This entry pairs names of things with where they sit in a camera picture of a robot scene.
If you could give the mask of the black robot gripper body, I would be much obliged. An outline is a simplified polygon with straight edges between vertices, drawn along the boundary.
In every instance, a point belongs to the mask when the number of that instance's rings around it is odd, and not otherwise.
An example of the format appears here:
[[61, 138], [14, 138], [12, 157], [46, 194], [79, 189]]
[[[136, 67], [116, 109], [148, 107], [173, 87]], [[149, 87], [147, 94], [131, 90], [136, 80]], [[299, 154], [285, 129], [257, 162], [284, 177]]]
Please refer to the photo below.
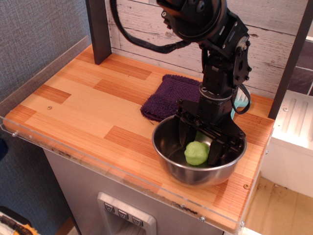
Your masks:
[[242, 152], [246, 135], [230, 116], [238, 88], [239, 86], [230, 89], [220, 96], [207, 91], [205, 86], [201, 85], [198, 102], [185, 99], [177, 101], [176, 118], [193, 126], [196, 132], [212, 141], [229, 144], [228, 151]]

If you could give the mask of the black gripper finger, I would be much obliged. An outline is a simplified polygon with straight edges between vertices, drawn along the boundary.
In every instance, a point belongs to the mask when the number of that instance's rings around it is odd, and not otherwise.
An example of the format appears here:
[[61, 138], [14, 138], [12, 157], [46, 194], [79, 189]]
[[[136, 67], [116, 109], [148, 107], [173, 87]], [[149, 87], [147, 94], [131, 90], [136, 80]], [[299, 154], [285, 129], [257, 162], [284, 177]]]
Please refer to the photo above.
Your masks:
[[193, 142], [196, 136], [196, 129], [185, 123], [184, 121], [179, 121], [179, 142], [182, 147], [186, 147], [188, 143]]
[[224, 142], [212, 141], [209, 149], [208, 161], [210, 165], [214, 165], [230, 149], [230, 145]]

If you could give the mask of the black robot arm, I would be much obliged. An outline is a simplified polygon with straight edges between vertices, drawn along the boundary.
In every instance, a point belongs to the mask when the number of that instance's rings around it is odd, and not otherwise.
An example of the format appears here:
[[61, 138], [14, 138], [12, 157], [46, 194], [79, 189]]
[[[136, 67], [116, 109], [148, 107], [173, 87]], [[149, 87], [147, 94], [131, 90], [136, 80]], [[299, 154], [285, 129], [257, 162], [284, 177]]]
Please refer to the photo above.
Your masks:
[[251, 72], [247, 27], [224, 0], [160, 0], [158, 4], [167, 26], [202, 50], [200, 97], [197, 102], [177, 101], [180, 144], [186, 146], [201, 132], [212, 140], [209, 165], [230, 151], [240, 155], [246, 135], [232, 120], [231, 112], [237, 111], [238, 91], [250, 96], [244, 86]]

